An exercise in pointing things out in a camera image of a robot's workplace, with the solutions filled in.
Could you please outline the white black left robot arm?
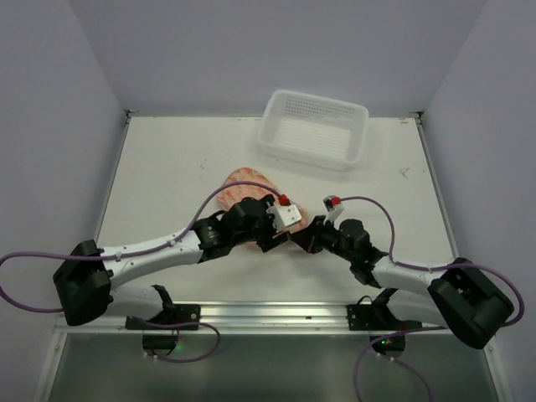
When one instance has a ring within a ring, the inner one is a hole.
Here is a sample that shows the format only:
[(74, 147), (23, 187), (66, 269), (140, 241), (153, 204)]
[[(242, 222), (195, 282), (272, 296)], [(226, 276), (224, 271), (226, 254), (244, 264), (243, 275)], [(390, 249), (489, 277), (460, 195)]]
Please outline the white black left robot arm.
[(146, 319), (158, 329), (168, 327), (175, 312), (165, 287), (137, 291), (130, 282), (168, 268), (223, 258), (246, 243), (271, 250), (286, 242), (301, 216), (296, 205), (279, 204), (268, 194), (244, 198), (227, 211), (196, 218), (178, 233), (154, 240), (113, 247), (83, 241), (53, 275), (64, 319), (77, 327), (116, 310)]

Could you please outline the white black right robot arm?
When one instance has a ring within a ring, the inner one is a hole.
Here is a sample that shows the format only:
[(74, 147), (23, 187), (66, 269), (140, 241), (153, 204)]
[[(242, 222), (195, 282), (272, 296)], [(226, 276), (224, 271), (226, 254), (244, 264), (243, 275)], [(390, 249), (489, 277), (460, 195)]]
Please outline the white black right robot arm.
[(357, 219), (334, 225), (317, 216), (290, 238), (309, 254), (328, 251), (342, 258), (358, 282), (380, 289), (373, 318), (382, 328), (403, 321), (429, 323), (482, 349), (514, 312), (510, 299), (472, 264), (457, 259), (437, 272), (401, 267), (372, 245)]

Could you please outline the peach floral mesh laundry bag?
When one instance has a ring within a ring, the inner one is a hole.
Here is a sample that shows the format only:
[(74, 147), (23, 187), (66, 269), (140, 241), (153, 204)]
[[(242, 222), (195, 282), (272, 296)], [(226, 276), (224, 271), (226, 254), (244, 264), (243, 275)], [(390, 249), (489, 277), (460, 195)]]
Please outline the peach floral mesh laundry bag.
[(239, 184), (222, 190), (216, 196), (220, 209), (228, 211), (243, 198), (261, 199), (268, 194), (272, 194), (275, 197), (277, 205), (280, 204), (278, 197), (266, 189), (265, 186), (277, 191), (279, 194), (283, 194), (283, 192), (260, 171), (252, 167), (237, 168), (228, 175), (223, 185), (237, 182), (251, 182), (251, 184)]

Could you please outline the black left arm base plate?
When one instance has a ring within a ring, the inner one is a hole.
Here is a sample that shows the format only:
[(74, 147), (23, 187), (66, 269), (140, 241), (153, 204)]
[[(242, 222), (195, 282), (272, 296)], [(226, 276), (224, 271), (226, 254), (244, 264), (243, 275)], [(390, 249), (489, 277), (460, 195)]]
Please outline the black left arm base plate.
[(191, 330), (198, 329), (200, 305), (175, 304), (164, 286), (152, 286), (157, 293), (158, 313), (150, 318), (129, 316), (126, 318), (125, 328), (128, 330), (170, 329), (178, 330), (178, 324), (185, 324)]

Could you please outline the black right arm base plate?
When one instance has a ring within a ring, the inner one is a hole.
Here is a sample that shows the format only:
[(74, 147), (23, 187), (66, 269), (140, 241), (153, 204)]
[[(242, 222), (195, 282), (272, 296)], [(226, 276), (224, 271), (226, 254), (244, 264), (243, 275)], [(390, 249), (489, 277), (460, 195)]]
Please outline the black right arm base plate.
[(417, 321), (400, 321), (387, 308), (387, 302), (397, 292), (383, 290), (375, 299), (362, 296), (355, 303), (346, 305), (348, 329), (350, 331), (404, 331), (422, 328)]

